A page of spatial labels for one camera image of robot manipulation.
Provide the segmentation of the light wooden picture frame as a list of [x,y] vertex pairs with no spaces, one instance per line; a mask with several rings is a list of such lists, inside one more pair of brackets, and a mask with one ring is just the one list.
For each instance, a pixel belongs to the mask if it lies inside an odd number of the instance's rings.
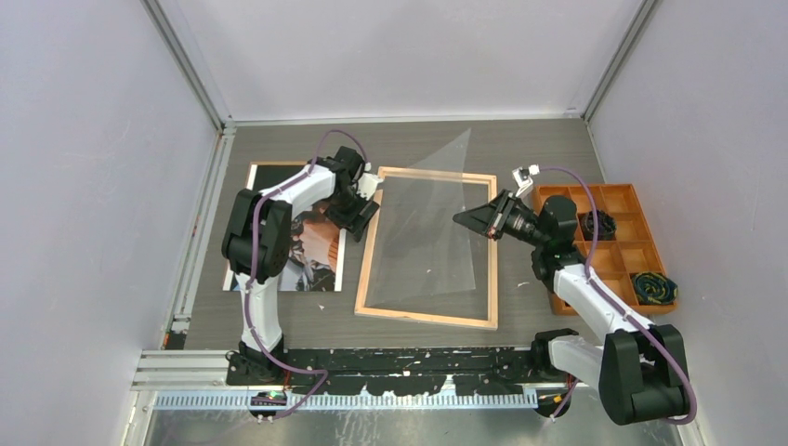
[[355,315],[496,330],[497,246],[470,240],[453,222],[466,208],[466,187],[490,199],[496,176],[390,166],[378,175],[380,209],[367,232]]

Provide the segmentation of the printed photo of people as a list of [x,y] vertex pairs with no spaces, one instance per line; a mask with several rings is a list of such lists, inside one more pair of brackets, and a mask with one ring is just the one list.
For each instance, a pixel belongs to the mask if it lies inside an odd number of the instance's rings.
[[[301,162],[251,163],[245,187],[263,190],[299,173],[302,167]],[[325,215],[328,204],[319,200],[293,218],[290,250],[278,281],[280,292],[341,291],[347,232]]]

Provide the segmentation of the clear acrylic sheet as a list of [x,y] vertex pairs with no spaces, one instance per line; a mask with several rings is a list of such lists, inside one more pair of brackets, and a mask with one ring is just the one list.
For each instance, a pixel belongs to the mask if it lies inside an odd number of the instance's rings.
[[409,311],[413,303],[476,292],[471,242],[453,222],[466,205],[462,175],[470,136],[468,129],[405,174],[384,180],[368,307]]

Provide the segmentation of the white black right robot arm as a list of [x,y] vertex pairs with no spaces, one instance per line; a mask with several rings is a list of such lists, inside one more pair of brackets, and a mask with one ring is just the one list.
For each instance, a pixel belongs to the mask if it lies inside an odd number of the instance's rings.
[[569,329],[537,334],[530,357],[536,377],[549,382],[567,373],[586,383],[619,426],[693,420],[697,399],[681,333],[628,307],[598,277],[575,245],[578,219],[571,199],[550,196],[534,212],[502,190],[488,203],[455,214],[453,221],[492,241],[508,235],[531,245],[535,277],[602,340],[597,347]]

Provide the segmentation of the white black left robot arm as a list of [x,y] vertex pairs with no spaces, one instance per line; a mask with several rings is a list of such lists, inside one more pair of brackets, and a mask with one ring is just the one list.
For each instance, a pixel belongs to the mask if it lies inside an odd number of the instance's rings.
[[342,146],[333,156],[314,156],[290,177],[236,195],[221,254],[242,295],[243,333],[237,356],[260,383],[277,383],[288,367],[283,359],[278,280],[289,257],[294,217],[325,201],[327,219],[358,242],[379,208],[373,197],[381,181],[364,150]]

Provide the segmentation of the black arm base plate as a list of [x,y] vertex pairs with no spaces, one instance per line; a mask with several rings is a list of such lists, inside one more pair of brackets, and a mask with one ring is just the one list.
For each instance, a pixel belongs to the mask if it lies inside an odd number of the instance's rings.
[[224,355],[230,386],[275,386],[305,395],[513,395],[526,385],[566,387],[564,372],[537,364],[526,348],[327,348],[275,351],[239,347]]

